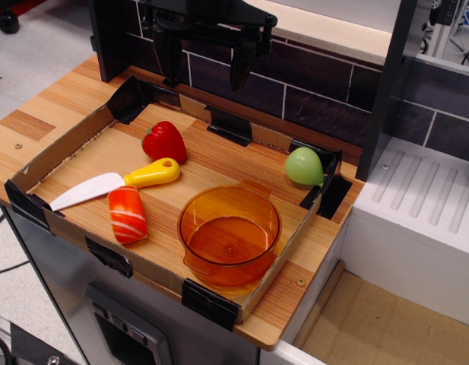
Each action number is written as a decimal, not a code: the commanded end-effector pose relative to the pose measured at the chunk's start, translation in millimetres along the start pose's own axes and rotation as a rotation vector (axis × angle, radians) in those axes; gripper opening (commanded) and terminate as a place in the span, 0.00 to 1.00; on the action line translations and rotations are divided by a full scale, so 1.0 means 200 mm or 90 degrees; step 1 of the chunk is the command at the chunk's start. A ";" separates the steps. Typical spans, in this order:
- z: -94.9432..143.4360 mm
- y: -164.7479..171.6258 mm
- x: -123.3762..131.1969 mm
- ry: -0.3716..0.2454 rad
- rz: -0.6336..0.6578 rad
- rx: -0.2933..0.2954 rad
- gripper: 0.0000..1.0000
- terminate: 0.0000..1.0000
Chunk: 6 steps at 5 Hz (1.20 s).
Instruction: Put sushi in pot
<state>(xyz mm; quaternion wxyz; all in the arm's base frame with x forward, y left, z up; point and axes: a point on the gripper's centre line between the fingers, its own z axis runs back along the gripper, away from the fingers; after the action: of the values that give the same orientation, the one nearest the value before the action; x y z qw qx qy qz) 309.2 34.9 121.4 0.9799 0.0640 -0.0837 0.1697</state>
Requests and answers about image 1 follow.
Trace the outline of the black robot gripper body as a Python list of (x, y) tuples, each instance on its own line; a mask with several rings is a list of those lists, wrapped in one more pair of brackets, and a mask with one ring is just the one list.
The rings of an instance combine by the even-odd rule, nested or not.
[(182, 40), (233, 49), (243, 40), (258, 42), (257, 56), (271, 51), (277, 17), (244, 1), (140, 1), (153, 39), (154, 25)]

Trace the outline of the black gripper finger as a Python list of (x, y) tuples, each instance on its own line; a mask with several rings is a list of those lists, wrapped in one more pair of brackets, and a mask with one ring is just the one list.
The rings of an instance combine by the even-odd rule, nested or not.
[(155, 24), (153, 41), (161, 73), (165, 77), (176, 77), (182, 57), (180, 38)]
[(250, 75), (250, 70), (257, 56), (258, 42), (256, 40), (243, 40), (233, 48), (233, 57), (230, 66), (230, 83), (233, 93), (241, 91)]

